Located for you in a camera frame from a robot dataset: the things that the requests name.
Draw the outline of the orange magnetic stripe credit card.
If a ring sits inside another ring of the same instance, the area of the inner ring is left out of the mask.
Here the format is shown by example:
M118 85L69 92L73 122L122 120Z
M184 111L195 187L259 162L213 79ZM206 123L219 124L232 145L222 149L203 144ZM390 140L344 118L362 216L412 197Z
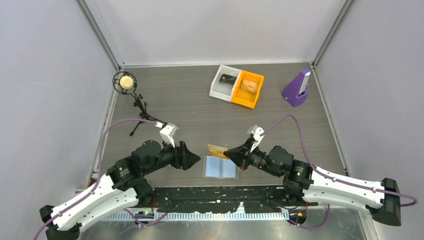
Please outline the orange magnetic stripe credit card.
M208 144L207 148L208 148L208 155L209 156L229 160L229 158L224 155L224 152L226 152L228 150L227 147Z

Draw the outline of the beige card holder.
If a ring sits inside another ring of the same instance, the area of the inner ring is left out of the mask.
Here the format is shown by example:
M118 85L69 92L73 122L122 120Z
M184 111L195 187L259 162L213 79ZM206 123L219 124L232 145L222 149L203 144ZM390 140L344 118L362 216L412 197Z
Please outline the beige card holder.
M237 180L239 169L230 160L207 155L203 158L202 177L204 179Z

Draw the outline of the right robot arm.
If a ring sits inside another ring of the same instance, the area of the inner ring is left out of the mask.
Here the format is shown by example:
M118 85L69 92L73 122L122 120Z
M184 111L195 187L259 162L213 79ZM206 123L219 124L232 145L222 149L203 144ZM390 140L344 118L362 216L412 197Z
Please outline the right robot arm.
M284 198L292 206L325 203L369 213L378 223L399 227L401 204L395 180L368 181L326 171L297 160L279 145L270 152L252 149L253 139L224 151L241 170L252 166L276 178L282 177Z

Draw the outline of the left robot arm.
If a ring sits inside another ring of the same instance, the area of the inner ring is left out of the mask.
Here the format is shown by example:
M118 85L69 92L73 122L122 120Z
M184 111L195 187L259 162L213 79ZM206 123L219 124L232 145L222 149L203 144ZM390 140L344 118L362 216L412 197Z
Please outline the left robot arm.
M145 179L161 168L188 170L201 157L179 145L147 140L130 156L118 160L93 185L67 202L45 205L39 212L49 240L76 240L94 223L120 210L137 205L148 207L154 190Z

